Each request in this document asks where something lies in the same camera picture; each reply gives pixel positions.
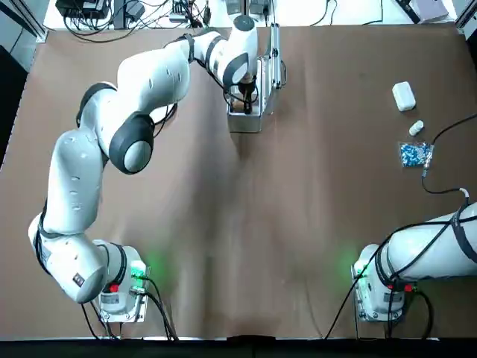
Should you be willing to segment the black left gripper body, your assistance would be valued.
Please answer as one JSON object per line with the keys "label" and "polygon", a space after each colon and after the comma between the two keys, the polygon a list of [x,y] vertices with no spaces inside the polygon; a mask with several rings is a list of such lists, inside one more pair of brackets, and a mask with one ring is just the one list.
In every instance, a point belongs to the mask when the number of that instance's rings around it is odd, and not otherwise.
{"label": "black left gripper body", "polygon": [[243,99],[252,99],[252,94],[256,89],[255,80],[242,80],[238,83],[238,90]]}

